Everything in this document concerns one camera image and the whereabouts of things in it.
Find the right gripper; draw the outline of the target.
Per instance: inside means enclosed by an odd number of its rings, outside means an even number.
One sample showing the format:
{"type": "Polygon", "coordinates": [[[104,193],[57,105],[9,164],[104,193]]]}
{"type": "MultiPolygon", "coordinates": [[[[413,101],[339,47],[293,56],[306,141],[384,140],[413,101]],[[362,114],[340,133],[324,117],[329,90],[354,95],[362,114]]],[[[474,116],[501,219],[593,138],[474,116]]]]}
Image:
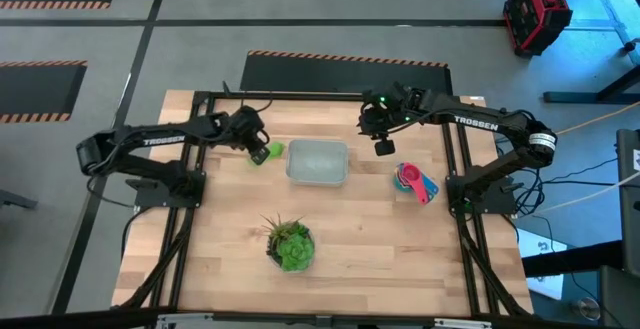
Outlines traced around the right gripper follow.
{"type": "Polygon", "coordinates": [[[425,114],[420,108],[424,95],[424,89],[399,82],[363,92],[357,124],[359,134],[372,140],[385,140],[390,134],[417,123],[425,114]]]}

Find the green measuring cup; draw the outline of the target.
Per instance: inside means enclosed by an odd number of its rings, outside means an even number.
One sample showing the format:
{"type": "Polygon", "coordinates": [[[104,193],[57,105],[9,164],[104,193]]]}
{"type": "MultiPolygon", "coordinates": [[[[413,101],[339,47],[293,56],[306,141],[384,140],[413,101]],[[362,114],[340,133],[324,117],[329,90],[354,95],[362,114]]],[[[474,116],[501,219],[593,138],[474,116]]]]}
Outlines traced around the green measuring cup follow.
{"type": "Polygon", "coordinates": [[[266,162],[268,162],[270,160],[280,158],[283,155],[284,150],[285,150],[285,145],[283,143],[281,143],[281,142],[272,142],[272,143],[269,143],[266,146],[269,148],[271,154],[270,154],[269,158],[263,164],[265,164],[266,162]]]}

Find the red measuring cup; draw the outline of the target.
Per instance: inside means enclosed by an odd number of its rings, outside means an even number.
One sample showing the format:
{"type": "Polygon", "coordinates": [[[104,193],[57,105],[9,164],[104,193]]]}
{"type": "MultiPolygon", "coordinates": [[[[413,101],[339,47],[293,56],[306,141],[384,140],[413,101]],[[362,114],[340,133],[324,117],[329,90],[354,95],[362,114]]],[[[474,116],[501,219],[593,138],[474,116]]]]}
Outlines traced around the red measuring cup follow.
{"type": "Polygon", "coordinates": [[[422,173],[416,166],[405,164],[401,171],[401,177],[409,185],[422,205],[429,203],[428,190],[424,184],[422,173]]]}

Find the blue measuring cup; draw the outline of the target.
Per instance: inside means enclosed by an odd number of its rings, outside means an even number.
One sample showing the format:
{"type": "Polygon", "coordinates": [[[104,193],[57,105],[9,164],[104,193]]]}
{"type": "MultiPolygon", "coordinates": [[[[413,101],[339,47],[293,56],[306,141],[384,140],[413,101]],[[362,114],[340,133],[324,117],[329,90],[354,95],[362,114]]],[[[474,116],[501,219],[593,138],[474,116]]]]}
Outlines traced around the blue measuring cup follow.
{"type": "Polygon", "coordinates": [[[428,176],[423,175],[422,176],[422,180],[423,180],[423,184],[424,184],[424,187],[425,187],[427,195],[428,195],[428,200],[432,201],[437,196],[437,194],[439,193],[439,187],[428,176]]]}

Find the white plastic basket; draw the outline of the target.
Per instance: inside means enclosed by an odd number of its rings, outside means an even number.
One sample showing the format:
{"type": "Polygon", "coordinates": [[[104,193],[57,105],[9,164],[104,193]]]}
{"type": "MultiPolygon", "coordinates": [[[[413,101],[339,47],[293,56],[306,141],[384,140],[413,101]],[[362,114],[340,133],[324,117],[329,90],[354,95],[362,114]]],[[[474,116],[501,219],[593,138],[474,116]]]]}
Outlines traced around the white plastic basket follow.
{"type": "Polygon", "coordinates": [[[292,140],[285,172],[298,185],[342,186],[349,172],[348,146],[342,141],[292,140]]]}

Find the green succulent plant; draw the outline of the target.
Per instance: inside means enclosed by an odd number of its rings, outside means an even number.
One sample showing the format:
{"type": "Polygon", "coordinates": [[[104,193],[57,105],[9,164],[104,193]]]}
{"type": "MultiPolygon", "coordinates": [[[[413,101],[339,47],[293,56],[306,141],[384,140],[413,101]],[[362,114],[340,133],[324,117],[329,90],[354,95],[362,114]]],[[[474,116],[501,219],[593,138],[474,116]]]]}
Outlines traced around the green succulent plant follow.
{"type": "Polygon", "coordinates": [[[283,272],[307,270],[315,256],[315,241],[311,230],[301,219],[283,221],[263,216],[268,226],[266,255],[283,272]]]}

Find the red and black toolbox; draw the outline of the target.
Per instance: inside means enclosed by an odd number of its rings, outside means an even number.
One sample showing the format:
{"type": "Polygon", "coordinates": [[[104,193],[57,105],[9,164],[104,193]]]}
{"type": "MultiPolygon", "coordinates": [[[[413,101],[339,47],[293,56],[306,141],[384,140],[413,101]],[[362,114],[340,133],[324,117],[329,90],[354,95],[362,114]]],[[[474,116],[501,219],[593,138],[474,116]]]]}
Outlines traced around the red and black toolbox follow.
{"type": "Polygon", "coordinates": [[[514,53],[540,56],[570,24],[567,0],[506,0],[503,15],[514,53]]]}

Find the white floor sign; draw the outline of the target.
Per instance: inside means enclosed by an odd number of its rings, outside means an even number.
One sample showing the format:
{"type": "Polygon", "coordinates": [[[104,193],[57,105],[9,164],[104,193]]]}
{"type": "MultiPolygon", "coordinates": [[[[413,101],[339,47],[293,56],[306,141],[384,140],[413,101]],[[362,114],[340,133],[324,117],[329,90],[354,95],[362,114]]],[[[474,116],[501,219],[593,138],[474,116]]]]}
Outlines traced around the white floor sign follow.
{"type": "Polygon", "coordinates": [[[538,237],[519,244],[529,290],[557,301],[563,298],[568,267],[555,256],[567,248],[565,243],[538,237]]]}

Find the black floor stand foot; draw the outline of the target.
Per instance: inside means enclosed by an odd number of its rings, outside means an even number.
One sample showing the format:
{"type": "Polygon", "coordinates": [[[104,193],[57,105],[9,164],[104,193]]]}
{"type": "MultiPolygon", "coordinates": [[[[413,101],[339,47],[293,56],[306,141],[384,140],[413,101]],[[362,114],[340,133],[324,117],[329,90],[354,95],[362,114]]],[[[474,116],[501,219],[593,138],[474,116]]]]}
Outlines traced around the black floor stand foot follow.
{"type": "Polygon", "coordinates": [[[37,201],[20,196],[18,194],[0,189],[0,207],[5,205],[18,206],[25,209],[34,209],[37,201]]]}

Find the black office desk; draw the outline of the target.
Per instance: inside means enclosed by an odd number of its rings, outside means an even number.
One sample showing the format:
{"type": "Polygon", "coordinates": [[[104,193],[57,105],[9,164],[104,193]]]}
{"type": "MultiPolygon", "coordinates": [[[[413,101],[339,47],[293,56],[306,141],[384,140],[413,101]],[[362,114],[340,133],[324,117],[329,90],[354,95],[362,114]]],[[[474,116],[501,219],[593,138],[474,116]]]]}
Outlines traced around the black office desk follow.
{"type": "Polygon", "coordinates": [[[599,271],[601,323],[640,329],[640,276],[624,268],[622,240],[572,248],[555,256],[566,274],[599,271]]]}

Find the black equipment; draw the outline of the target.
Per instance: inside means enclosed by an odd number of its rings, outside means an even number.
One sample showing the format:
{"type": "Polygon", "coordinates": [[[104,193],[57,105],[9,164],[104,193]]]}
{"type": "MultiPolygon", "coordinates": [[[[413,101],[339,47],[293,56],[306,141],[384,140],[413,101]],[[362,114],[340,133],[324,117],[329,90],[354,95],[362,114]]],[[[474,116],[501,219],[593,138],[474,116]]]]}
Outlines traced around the black equipment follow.
{"type": "Polygon", "coordinates": [[[616,132],[624,268],[640,276],[640,130],[616,132]]]}

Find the round metal cup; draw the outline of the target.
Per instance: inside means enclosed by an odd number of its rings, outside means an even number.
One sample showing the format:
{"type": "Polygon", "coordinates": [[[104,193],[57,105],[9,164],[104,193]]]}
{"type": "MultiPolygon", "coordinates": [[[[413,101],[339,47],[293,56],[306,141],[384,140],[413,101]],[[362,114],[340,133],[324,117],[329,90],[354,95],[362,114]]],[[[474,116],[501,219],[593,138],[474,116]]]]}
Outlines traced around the round metal cup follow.
{"type": "Polygon", "coordinates": [[[601,318],[600,304],[592,297],[583,297],[572,302],[571,309],[576,315],[588,321],[596,322],[601,318]]]}

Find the black aluminium table frame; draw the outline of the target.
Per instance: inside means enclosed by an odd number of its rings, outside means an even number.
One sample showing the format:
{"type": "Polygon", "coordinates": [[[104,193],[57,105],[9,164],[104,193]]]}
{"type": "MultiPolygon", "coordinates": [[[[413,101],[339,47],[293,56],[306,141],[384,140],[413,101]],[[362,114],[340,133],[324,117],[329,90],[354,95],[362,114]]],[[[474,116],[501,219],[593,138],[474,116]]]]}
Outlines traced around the black aluminium table frame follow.
{"type": "Polygon", "coordinates": [[[339,187],[296,185],[284,159],[254,166],[243,153],[208,150],[187,254],[170,264],[161,304],[221,321],[317,327],[428,325],[434,318],[504,311],[461,250],[446,194],[422,205],[392,182],[395,166],[405,161],[437,183],[463,172],[455,126],[412,126],[394,135],[394,154],[380,157],[359,134],[359,103],[342,94],[312,100],[258,92],[246,103],[260,110],[274,141],[346,143],[348,177],[339,187]],[[263,216],[277,215],[300,218],[311,230],[315,257],[307,270],[283,272],[266,255],[263,216]]]}

